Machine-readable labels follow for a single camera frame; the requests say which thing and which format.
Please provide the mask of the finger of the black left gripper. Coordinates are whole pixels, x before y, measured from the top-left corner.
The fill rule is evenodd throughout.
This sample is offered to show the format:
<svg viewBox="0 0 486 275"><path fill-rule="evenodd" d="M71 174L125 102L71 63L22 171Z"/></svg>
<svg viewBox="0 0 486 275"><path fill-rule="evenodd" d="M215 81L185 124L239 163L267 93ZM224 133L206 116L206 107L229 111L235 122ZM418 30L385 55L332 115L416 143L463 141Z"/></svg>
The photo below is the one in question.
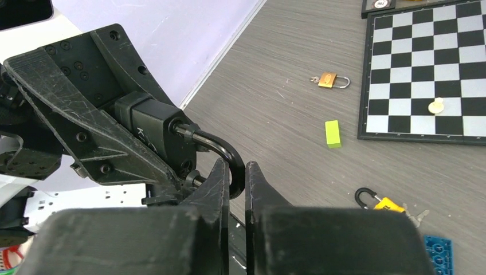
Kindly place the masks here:
<svg viewBox="0 0 486 275"><path fill-rule="evenodd" d="M10 57L3 65L87 177L108 186L146 183L181 190L182 181L175 172L90 103L43 49Z"/></svg>

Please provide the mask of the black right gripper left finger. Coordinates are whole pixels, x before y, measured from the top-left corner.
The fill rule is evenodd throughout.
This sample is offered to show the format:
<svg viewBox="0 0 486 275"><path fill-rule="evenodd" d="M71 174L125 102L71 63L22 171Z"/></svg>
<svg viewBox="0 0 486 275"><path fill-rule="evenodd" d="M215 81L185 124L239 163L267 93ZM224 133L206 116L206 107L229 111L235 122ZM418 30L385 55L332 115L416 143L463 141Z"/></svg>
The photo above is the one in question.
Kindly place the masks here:
<svg viewBox="0 0 486 275"><path fill-rule="evenodd" d="M18 274L228 274L229 166L218 159L177 206L69 209L49 217Z"/></svg>

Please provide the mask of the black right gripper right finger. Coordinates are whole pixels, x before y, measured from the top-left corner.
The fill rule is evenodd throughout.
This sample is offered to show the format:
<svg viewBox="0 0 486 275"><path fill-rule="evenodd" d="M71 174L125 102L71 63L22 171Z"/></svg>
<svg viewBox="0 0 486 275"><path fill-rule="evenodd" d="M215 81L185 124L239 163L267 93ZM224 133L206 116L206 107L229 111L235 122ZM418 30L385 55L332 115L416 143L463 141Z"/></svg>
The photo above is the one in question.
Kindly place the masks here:
<svg viewBox="0 0 486 275"><path fill-rule="evenodd" d="M387 210L294 206L245 169L248 274L432 274L420 233Z"/></svg>

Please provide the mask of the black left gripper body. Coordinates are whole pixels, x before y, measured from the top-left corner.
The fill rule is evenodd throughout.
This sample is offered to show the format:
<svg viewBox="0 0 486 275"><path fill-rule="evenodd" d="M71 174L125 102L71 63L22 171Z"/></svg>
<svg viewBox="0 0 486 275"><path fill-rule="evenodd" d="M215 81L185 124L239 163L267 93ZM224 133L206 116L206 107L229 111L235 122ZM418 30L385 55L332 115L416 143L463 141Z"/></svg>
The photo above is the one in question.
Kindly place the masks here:
<svg viewBox="0 0 486 275"><path fill-rule="evenodd" d="M41 47L96 108L113 111L132 92L174 107L122 25L115 23Z"/></svg>

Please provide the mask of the silver keys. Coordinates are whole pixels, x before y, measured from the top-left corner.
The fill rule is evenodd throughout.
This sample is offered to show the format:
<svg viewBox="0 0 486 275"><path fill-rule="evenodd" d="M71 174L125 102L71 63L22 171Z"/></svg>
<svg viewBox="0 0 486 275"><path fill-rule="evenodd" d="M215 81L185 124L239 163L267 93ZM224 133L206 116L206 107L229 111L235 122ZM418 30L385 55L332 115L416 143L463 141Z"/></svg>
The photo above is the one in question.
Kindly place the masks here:
<svg viewBox="0 0 486 275"><path fill-rule="evenodd" d="M429 210L424 210L418 215L412 215L408 210L407 204L405 203L402 204L402 208L404 209L404 214L410 219L410 221L416 228L420 227L423 219L430 213Z"/></svg>

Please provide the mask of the yellow padlock black shackle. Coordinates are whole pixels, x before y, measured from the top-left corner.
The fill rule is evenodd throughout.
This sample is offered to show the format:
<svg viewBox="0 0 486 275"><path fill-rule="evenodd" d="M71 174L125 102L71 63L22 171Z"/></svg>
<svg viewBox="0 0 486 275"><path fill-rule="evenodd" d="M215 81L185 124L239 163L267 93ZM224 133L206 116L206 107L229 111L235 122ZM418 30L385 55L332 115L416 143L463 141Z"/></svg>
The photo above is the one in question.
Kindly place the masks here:
<svg viewBox="0 0 486 275"><path fill-rule="evenodd" d="M390 210L390 211L395 211L398 213L404 213L405 209L399 205L397 205L395 202L393 202L391 199L388 197L383 197L380 198L378 194L373 191L372 189L369 189L367 187L361 187L356 190L354 193L354 199L356 203L361 207L362 209L369 210L370 207L366 203L364 203L361 200L361 195L362 194L368 194L371 196L373 199L375 199L378 203L373 207L373 210Z"/></svg>

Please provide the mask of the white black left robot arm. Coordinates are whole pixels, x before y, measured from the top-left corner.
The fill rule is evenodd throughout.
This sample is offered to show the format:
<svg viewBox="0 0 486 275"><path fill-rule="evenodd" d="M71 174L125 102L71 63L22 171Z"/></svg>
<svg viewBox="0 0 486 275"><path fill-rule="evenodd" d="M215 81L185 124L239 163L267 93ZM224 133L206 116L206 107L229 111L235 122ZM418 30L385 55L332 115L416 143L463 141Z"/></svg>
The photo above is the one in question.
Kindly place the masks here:
<svg viewBox="0 0 486 275"><path fill-rule="evenodd" d="M1 135L19 144L2 175L44 180L69 155L98 184L180 188L195 162L173 130L187 117L118 23L5 59L1 85Z"/></svg>

